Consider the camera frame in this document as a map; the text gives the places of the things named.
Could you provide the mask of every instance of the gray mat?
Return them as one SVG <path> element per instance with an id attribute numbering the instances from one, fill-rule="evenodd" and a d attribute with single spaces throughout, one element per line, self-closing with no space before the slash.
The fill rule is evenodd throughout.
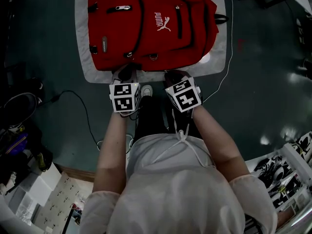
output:
<path id="1" fill-rule="evenodd" d="M 217 5 L 216 12 L 225 15 L 224 0 L 212 0 Z M 75 23 L 76 36 L 79 50 L 80 61 L 85 79 L 91 83 L 110 83 L 112 72 L 98 71 L 92 61 L 89 51 L 88 35 L 88 0 L 75 0 Z M 226 56 L 226 24 L 218 25 L 214 46 L 203 59 L 191 66 L 180 68 L 179 70 L 188 71 L 193 77 L 211 75 L 219 73 L 224 69 Z M 138 82 L 161 81 L 164 80 L 163 72 L 144 72 L 137 71 Z"/>

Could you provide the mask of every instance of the backpack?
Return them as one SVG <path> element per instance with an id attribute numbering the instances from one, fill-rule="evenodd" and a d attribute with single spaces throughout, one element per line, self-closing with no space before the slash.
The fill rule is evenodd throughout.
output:
<path id="1" fill-rule="evenodd" d="M 215 18 L 227 21 L 215 11 L 211 0 L 88 0 L 95 67 L 113 71 L 132 62 L 161 71 L 197 63 L 215 42 Z"/>

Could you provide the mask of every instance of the puma logo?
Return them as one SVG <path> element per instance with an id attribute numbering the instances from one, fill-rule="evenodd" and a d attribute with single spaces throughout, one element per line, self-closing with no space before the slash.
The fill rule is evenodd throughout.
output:
<path id="1" fill-rule="evenodd" d="M 169 28 L 166 27 L 167 23 L 169 22 L 170 18 L 165 18 L 165 24 L 164 26 L 160 27 L 159 29 L 157 29 L 157 31 L 162 30 L 162 29 L 167 29 L 169 31 L 171 31 Z"/>
<path id="2" fill-rule="evenodd" d="M 169 17 L 168 18 L 165 17 L 165 24 L 164 24 L 162 17 L 161 17 L 161 13 L 155 12 L 155 20 L 156 20 L 157 27 L 160 27 L 159 29 L 157 29 L 157 31 L 162 30 L 162 29 L 168 29 L 169 31 L 171 31 L 169 28 L 166 27 L 167 23 L 170 20 Z"/>

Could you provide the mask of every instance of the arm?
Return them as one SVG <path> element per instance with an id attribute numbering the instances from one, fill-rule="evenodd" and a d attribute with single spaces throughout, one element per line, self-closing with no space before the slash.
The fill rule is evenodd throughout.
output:
<path id="1" fill-rule="evenodd" d="M 234 140 L 203 106 L 194 108 L 193 119 L 216 168 L 229 182 L 236 177 L 249 174 Z"/>
<path id="2" fill-rule="evenodd" d="M 93 192 L 121 194 L 126 185 L 127 120 L 113 113 L 99 153 Z"/>

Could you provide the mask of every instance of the sleeve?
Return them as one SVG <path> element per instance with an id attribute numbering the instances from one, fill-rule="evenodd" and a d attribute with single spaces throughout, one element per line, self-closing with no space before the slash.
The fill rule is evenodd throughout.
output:
<path id="1" fill-rule="evenodd" d="M 264 183 L 253 175 L 244 175 L 232 180 L 230 186 L 244 213 L 261 225 L 263 234 L 274 234 L 277 213 Z"/>
<path id="2" fill-rule="evenodd" d="M 86 200 L 82 211 L 80 234 L 104 234 L 120 194 L 94 192 Z"/>

